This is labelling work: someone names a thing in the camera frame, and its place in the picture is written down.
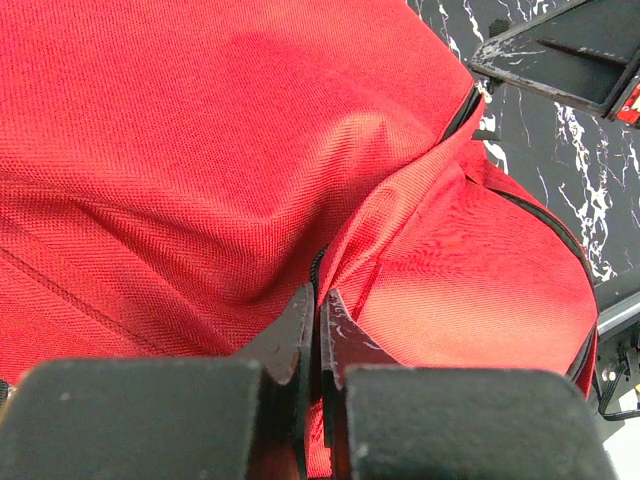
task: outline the red fabric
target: red fabric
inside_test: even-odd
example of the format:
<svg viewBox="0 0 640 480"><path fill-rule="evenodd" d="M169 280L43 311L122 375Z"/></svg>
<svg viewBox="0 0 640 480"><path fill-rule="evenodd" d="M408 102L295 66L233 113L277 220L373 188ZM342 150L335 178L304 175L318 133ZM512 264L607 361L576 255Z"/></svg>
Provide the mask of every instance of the red fabric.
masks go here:
<svg viewBox="0 0 640 480"><path fill-rule="evenodd" d="M9 0L0 35L9 382L230 354L327 243L322 295L407 364L564 373L595 323L575 257L482 188L526 195L470 141L480 110L441 142L472 79L403 2Z"/></svg>

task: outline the white floor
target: white floor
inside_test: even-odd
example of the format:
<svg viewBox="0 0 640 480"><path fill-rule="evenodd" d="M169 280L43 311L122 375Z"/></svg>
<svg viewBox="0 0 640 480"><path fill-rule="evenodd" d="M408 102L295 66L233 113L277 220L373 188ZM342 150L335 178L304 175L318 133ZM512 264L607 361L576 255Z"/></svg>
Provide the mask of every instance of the white floor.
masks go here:
<svg viewBox="0 0 640 480"><path fill-rule="evenodd" d="M638 400L635 391L620 398L620 410L635 410ZM626 420L624 427L604 442L620 480L640 479L640 418Z"/></svg>

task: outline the red label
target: red label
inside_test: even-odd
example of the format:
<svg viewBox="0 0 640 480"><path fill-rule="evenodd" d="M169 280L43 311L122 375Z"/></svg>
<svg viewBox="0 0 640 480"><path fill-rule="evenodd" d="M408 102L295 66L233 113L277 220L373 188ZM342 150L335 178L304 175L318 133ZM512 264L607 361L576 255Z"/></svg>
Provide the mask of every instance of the red label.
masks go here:
<svg viewBox="0 0 640 480"><path fill-rule="evenodd" d="M640 120L640 83L636 85L618 112L618 120L631 124Z"/></svg>

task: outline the black marble pattern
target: black marble pattern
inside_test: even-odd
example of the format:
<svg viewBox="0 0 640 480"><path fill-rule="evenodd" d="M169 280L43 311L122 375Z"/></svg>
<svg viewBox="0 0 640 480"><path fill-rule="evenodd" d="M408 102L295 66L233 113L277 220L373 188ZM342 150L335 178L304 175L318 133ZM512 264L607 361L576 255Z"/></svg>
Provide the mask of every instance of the black marble pattern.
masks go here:
<svg viewBox="0 0 640 480"><path fill-rule="evenodd" d="M408 0L467 63L489 25L517 25L566 0ZM640 131L503 85L485 95L492 161L572 229L600 281L640 267Z"/></svg>

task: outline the red cloth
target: red cloth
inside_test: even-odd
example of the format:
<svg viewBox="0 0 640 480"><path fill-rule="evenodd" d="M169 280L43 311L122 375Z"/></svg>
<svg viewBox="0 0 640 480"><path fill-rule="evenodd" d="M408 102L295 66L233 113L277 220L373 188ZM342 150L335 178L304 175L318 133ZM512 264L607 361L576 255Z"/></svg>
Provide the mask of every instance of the red cloth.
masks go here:
<svg viewBox="0 0 640 480"><path fill-rule="evenodd" d="M593 328L578 260L482 187L528 198L470 141L480 110L441 142L472 79L401 1L9 0L0 36L9 382L230 354L329 242L321 297L406 364L564 373Z"/></svg>

